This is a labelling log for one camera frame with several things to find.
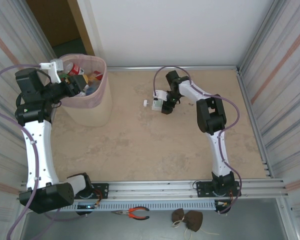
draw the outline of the wastebasket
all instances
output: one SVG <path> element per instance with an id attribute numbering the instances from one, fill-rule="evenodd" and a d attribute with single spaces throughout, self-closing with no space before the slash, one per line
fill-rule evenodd
<path id="1" fill-rule="evenodd" d="M 108 81 L 107 65 L 105 61 L 96 56 L 84 54 L 68 54 L 60 57 L 66 64 L 72 62 L 89 75 L 94 71 L 103 74 L 98 89 L 88 96 L 66 97 L 61 100 L 61 107 L 78 124 L 89 127 L 105 125 L 111 115 L 112 98 Z"/>

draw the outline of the string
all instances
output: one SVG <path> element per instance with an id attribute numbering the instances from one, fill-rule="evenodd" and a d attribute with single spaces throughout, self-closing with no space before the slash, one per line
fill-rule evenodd
<path id="1" fill-rule="evenodd" d="M 204 232 L 205 234 L 220 235 L 219 233 L 207 232 L 207 231 L 203 230 L 201 227 L 200 227 L 200 230 L 201 230 L 202 232 Z"/>
<path id="2" fill-rule="evenodd" d="M 179 221 L 175 221 L 174 223 L 172 223 L 172 227 L 173 228 L 178 228 L 180 225 L 181 225 L 181 222 L 183 221 L 185 219 L 185 216 L 183 215 L 183 218 L 181 219 L 181 220 L 179 220 Z"/>
<path id="3" fill-rule="evenodd" d="M 183 234 L 183 237 L 185 240 L 190 240 L 192 238 L 192 230 L 190 230 L 190 238 L 189 239 L 186 239 L 186 232 L 187 232 L 188 228 L 186 227 L 185 228 L 185 231 L 184 231 L 184 234 Z"/>
<path id="4" fill-rule="evenodd" d="M 172 227 L 175 228 L 175 229 L 178 228 L 181 225 L 181 223 L 183 222 L 184 219 L 185 219 L 185 216 L 183 216 L 183 218 L 181 220 L 175 221 L 174 223 L 172 223 Z M 190 238 L 186 239 L 186 232 L 187 232 L 187 230 L 188 230 L 188 228 L 186 227 L 185 230 L 184 230 L 184 233 L 183 233 L 183 238 L 185 240 L 191 240 L 191 238 L 192 238 L 192 230 L 190 229 Z M 219 233 L 207 232 L 207 231 L 203 230 L 201 227 L 200 227 L 200 230 L 202 232 L 204 232 L 205 234 L 220 235 Z"/>

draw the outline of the beige floor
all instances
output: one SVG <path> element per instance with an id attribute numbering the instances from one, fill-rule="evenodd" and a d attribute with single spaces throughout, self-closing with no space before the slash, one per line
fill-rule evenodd
<path id="1" fill-rule="evenodd" d="M 158 75 L 157 89 L 169 89 L 166 73 Z M 238 105 L 241 119 L 225 133 L 229 162 L 243 178 L 264 178 L 235 72 L 190 73 L 200 88 Z M 60 180 L 80 172 L 87 172 L 92 181 L 211 179 L 212 153 L 197 126 L 196 105 L 183 97 L 170 115 L 143 107 L 144 99 L 152 99 L 153 76 L 153 71 L 109 73 L 113 108 L 103 127 L 78 125 L 58 108 L 51 141 Z M 224 108 L 230 124 L 236 111 L 227 103 Z"/>

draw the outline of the corrugated metal wall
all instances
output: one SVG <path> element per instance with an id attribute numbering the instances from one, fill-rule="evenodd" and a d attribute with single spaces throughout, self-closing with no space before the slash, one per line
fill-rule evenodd
<path id="1" fill-rule="evenodd" d="M 242 76 L 269 164 L 300 223 L 300 0 L 283 4 Z"/>
<path id="2" fill-rule="evenodd" d="M 33 24 L 23 14 L 21 3 L 0 0 L 0 70 L 16 64 L 35 64 L 53 58 L 53 53 L 37 35 Z M 20 93 L 11 70 L 0 77 L 0 112 L 15 118 L 15 102 Z M 21 181 L 27 180 L 27 155 L 19 129 L 0 118 L 0 239 L 15 220 L 16 201 Z"/>

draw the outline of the plastic bottle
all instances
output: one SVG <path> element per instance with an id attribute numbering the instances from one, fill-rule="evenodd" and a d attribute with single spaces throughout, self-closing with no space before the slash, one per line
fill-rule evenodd
<path id="1" fill-rule="evenodd" d="M 100 86 L 101 81 L 94 81 L 90 87 L 85 91 L 85 95 L 89 96 L 90 94 L 93 94 Z"/>

